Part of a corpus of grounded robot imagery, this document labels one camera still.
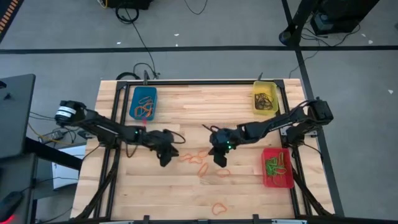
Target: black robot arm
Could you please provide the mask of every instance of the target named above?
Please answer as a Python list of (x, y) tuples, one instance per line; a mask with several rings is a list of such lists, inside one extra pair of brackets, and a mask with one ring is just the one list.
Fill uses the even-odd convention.
[(172, 159), (178, 156), (178, 151), (173, 147), (173, 132), (146, 131), (143, 126), (125, 126), (118, 124), (96, 111), (86, 109), (83, 103), (76, 101), (61, 101), (60, 107), (55, 115), (57, 124), (61, 127), (80, 127), (97, 136), (101, 145), (110, 149), (118, 149), (121, 141), (126, 144), (148, 147), (156, 151), (160, 165), (165, 167)]
[(313, 131), (322, 125), (328, 124), (333, 119), (328, 103), (319, 100), (304, 101), (291, 112), (276, 116), (263, 122), (250, 122), (237, 125), (236, 129), (218, 128), (211, 126), (210, 142), (213, 148), (209, 155), (214, 156), (214, 162), (225, 167), (227, 159), (225, 155), (230, 150), (236, 149), (241, 144), (252, 144), (264, 138), (269, 132), (296, 124), (286, 130), (286, 143), (289, 146), (299, 146), (303, 143), (305, 133)]

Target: black metal frame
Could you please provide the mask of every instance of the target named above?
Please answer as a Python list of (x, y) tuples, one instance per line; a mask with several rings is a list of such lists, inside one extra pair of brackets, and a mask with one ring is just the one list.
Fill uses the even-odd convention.
[[(252, 85), (255, 81), (256, 81), (255, 79), (250, 79), (250, 80), (148, 80), (147, 85), (158, 85), (158, 86), (159, 85)], [(279, 87), (280, 93), (282, 96), (282, 104), (284, 107), (284, 111), (288, 112), (289, 104), (287, 101), (287, 95), (286, 95), (284, 81), (283, 80), (263, 80), (263, 81), (274, 82)], [(121, 94), (122, 90), (124, 90), (124, 98), (123, 98), (120, 123), (124, 124), (125, 120), (126, 120), (126, 115), (127, 115), (127, 105), (129, 103), (128, 100), (129, 100), (130, 88), (132, 86), (143, 85), (143, 84), (144, 84), (144, 81), (142, 81), (142, 80), (118, 81), (118, 84), (116, 85), (116, 92), (115, 92), (115, 96), (114, 96), (114, 104), (113, 104), (112, 115), (111, 115), (111, 119), (113, 121), (116, 120), (116, 114), (118, 112), (118, 103), (119, 103), (120, 94)], [(280, 140), (281, 140), (282, 145), (284, 145), (285, 142), (284, 142), (284, 138), (283, 138), (281, 132), (280, 132)], [(294, 154), (295, 154), (295, 163), (296, 163), (296, 167), (297, 167), (296, 169), (298, 172), (298, 176), (305, 183), (302, 164), (301, 164), (301, 160), (300, 160), (300, 154), (297, 149), (293, 149), (293, 150), (294, 150)], [(327, 151), (327, 148), (322, 149), (322, 153), (324, 153), (325, 151)], [(101, 175), (100, 175), (100, 181), (99, 181), (100, 185), (103, 183), (104, 177), (106, 176), (106, 173), (107, 173), (107, 167), (108, 167), (108, 163), (109, 163), (109, 155), (110, 155), (110, 149), (106, 149), (106, 151), (104, 153), (103, 168), (101, 170)], [(114, 162), (118, 163), (119, 159), (120, 159), (120, 150), (117, 150), (115, 153), (115, 156), (114, 156)], [(333, 175), (333, 171), (326, 170), (326, 168), (325, 168), (325, 173), (326, 173), (326, 176), (328, 176), (330, 174)], [(112, 180), (110, 188), (109, 188), (109, 195), (108, 195), (108, 202), (106, 204), (105, 217), (99, 216), (100, 210), (101, 210), (101, 203), (99, 203), (99, 204), (97, 204), (97, 206), (95, 208), (93, 218), (104, 218), (106, 220), (111, 219), (113, 198), (114, 198), (114, 193), (115, 193), (115, 189), (116, 189), (115, 188), (116, 178), (117, 178), (117, 176)], [(298, 203), (297, 193), (296, 193), (295, 188), (292, 188), (290, 190), (290, 196), (292, 199), (292, 207), (293, 207), (294, 215), (295, 215), (295, 218), (297, 218), (297, 217), (301, 216), (301, 213), (300, 213), (300, 209), (299, 209), (299, 203)], [(331, 197), (332, 198), (338, 197), (338, 195), (332, 195)], [(305, 205), (305, 214), (312, 215), (311, 206), (310, 206), (307, 198), (304, 195), (303, 195), (303, 199), (304, 199), (304, 205)], [(271, 219), (262, 219), (261, 220), (258, 218), (258, 216), (254, 215), (254, 219), (255, 219), (255, 217), (257, 217), (256, 220), (258, 221), (258, 223), (270, 223), (271, 222)], [(212, 223), (218, 223), (218, 222), (220, 222), (220, 223), (223, 223), (223, 222), (253, 223), (254, 219), (253, 220), (207, 220), (207, 221), (209, 221), (209, 222), (211, 221)], [(156, 222), (162, 222), (162, 223), (193, 223), (194, 222), (194, 223), (196, 223), (196, 222), (198, 222), (198, 220), (178, 220), (178, 221), (176, 221), (176, 220), (159, 220)]]

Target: wooden table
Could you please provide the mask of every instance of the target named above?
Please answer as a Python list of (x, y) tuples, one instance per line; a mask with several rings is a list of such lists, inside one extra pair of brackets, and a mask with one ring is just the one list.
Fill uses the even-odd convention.
[[(290, 79), (284, 82), (289, 106), (293, 108), (305, 99), (300, 80)], [(147, 129), (169, 129), (183, 135), (187, 142), (175, 144), (180, 155), (196, 154), (211, 148), (210, 132), (202, 124), (236, 128), (239, 123), (271, 118), (252, 113), (252, 85), (156, 87), (158, 100), (155, 120), (147, 124)], [(109, 118), (115, 88), (116, 81), (102, 81), (95, 106), (97, 112)], [(283, 113), (280, 92), (278, 94)], [(116, 121), (120, 121), (122, 103), (123, 94)], [(142, 125), (127, 115), (126, 125), (133, 124)], [(315, 138), (308, 137), (305, 142), (317, 147)], [(86, 154), (97, 145), (97, 140), (89, 140)], [(142, 220), (144, 215), (150, 215), (151, 220), (250, 219), (253, 214), (259, 214), (260, 218), (293, 218), (289, 190), (266, 188), (262, 184), (261, 152), (265, 147), (281, 147), (278, 131), (269, 133), (255, 144), (241, 145), (237, 150), (231, 151), (227, 155), (226, 168), (231, 171), (228, 177), (218, 177), (216, 171), (220, 167), (213, 162), (213, 157), (206, 157), (205, 162), (209, 168), (201, 178), (197, 176), (201, 164), (180, 162), (174, 157), (167, 167), (161, 167), (155, 152), (144, 147), (139, 147), (132, 158), (127, 158), (123, 144), (112, 220)], [(301, 146), (299, 151), (308, 188), (333, 213), (319, 153), (307, 146)], [(96, 192), (103, 156), (103, 149), (98, 149), (85, 159), (71, 217), (78, 215)], [(304, 213), (301, 192), (297, 186), (296, 189), (300, 211)], [(101, 215), (105, 214), (107, 192), (103, 198)], [(212, 206), (217, 202), (223, 203), (228, 208), (227, 212), (212, 214)]]

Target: orange rubber band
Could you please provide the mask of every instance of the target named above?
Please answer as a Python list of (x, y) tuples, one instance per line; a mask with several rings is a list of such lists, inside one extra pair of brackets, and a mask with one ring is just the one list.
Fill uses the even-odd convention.
[(199, 169), (199, 171), (198, 171), (198, 177), (203, 177), (205, 174), (206, 174), (206, 172), (207, 172), (207, 169), (209, 169), (209, 164), (207, 163), (207, 162), (205, 162), (201, 167), (200, 167), (200, 169)]
[(209, 154), (208, 154), (207, 150), (201, 150), (201, 151), (198, 152), (198, 157), (200, 157), (200, 158), (204, 158), (204, 157), (206, 157), (208, 155)]
[(190, 153), (186, 153), (185, 155), (180, 156), (180, 161), (183, 162), (186, 161), (187, 159), (192, 159), (192, 157), (193, 156)]
[[(221, 171), (227, 171), (228, 173), (227, 174), (220, 174)], [(227, 176), (231, 175), (231, 171), (229, 171), (229, 169), (219, 169), (219, 170), (216, 171), (216, 174), (217, 174), (218, 177), (223, 178), (223, 177), (227, 177)]]
[(138, 101), (138, 103), (140, 104), (140, 106), (137, 106), (134, 109), (135, 117), (145, 116), (148, 118), (150, 115), (152, 115), (152, 107), (154, 105), (154, 102), (150, 96), (142, 98), (141, 100)]
[(203, 162), (203, 159), (202, 159), (201, 157), (198, 157), (198, 156), (192, 156), (192, 158), (191, 158), (188, 162), (189, 162), (189, 163), (201, 164), (201, 163)]
[[(224, 210), (221, 210), (221, 211), (215, 213), (215, 212), (214, 212), (214, 208), (216, 207), (216, 205), (221, 206)], [(213, 213), (213, 215), (219, 215), (219, 214), (221, 214), (221, 213), (223, 213), (223, 212), (226, 212), (227, 210), (228, 210), (227, 207), (225, 207), (225, 205), (223, 205), (222, 203), (219, 203), (219, 202), (215, 203), (215, 204), (213, 205), (213, 208), (211, 208), (211, 212)]]

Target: black stand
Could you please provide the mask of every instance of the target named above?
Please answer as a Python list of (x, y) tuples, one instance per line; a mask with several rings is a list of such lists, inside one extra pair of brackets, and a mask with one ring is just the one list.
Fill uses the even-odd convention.
[(47, 161), (60, 164), (61, 166), (69, 167), (75, 170), (80, 170), (81, 159), (71, 156), (67, 153), (59, 151), (42, 144), (38, 141), (32, 140), (28, 137), (25, 139), (25, 153), (34, 153), (36, 156)]

